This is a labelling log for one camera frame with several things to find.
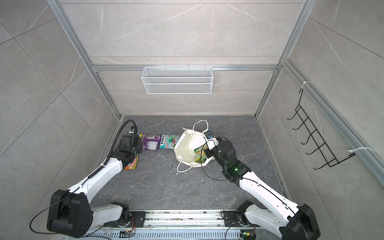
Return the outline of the green apple candy packet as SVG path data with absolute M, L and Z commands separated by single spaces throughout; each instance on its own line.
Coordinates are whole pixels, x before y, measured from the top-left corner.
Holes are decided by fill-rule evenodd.
M 208 149 L 208 146 L 204 145 L 194 149 L 194 152 L 196 154 L 196 158 L 195 158 L 196 163 L 204 164 L 207 161 L 207 157 L 205 155 L 205 149 Z

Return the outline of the orange blackcurrant candy packet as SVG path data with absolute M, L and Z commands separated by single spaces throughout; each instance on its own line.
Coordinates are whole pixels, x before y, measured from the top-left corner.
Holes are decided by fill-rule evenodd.
M 133 160 L 132 163 L 129 163 L 125 169 L 127 170 L 135 170 L 137 168 L 137 164 L 138 164 L 138 161 L 139 161 L 139 156 L 136 156 Z

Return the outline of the teal mint candy packet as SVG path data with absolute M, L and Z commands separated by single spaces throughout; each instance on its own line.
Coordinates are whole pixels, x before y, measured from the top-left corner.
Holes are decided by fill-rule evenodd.
M 174 149 L 177 145 L 181 135 L 165 134 L 161 135 L 161 142 L 159 149 Z

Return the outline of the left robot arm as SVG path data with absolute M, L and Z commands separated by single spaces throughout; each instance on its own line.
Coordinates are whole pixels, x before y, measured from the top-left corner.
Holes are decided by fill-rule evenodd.
M 67 190 L 58 190 L 51 197 L 45 235 L 62 234 L 73 238 L 87 236 L 90 228 L 105 224 L 126 226 L 130 223 L 129 206 L 111 203 L 91 208 L 90 203 L 96 194 L 118 173 L 142 153 L 143 144 L 134 120 L 125 121 L 132 126 L 123 137 L 115 136 L 104 162 L 87 177 Z

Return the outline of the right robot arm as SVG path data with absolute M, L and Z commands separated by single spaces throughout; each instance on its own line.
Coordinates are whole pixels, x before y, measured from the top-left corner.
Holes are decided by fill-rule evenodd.
M 314 210 L 306 204 L 299 206 L 264 183 L 237 158 L 232 142 L 211 138 L 205 140 L 203 147 L 209 149 L 209 156 L 223 169 L 225 181 L 248 192 L 264 206 L 261 209 L 244 202 L 237 209 L 241 224 L 260 226 L 282 240 L 317 240 L 321 236 Z

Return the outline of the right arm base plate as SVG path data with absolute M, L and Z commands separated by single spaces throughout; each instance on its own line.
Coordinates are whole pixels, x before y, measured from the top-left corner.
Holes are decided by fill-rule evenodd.
M 251 224 L 245 217 L 237 213 L 237 211 L 221 211 L 221 217 L 226 227 L 256 227 L 259 225 Z

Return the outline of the purple snack packet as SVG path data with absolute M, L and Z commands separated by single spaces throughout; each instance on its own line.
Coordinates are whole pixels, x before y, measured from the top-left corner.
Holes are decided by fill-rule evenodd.
M 160 148 L 161 135 L 155 134 L 140 134 L 143 150 L 156 151 Z

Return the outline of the floral paper bag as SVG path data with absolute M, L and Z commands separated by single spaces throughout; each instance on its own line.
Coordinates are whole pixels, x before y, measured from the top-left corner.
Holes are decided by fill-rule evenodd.
M 204 164 L 199 164 L 195 162 L 196 154 L 194 149 L 201 146 L 208 146 L 205 136 L 202 132 L 195 130 L 196 125 L 199 123 L 206 123 L 206 129 L 209 130 L 209 124 L 206 120 L 200 120 L 196 122 L 192 129 L 183 128 L 184 132 L 181 135 L 177 145 L 175 146 L 174 152 L 176 159 L 179 164 L 177 166 L 178 173 L 185 173 L 192 168 L 205 167 L 211 160 L 207 160 Z

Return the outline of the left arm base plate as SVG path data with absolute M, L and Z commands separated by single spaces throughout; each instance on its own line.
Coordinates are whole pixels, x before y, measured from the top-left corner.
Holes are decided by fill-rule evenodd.
M 117 226 L 120 228 L 142 228 L 145 223 L 146 214 L 144 211 L 122 213 L 121 218 L 117 221 Z

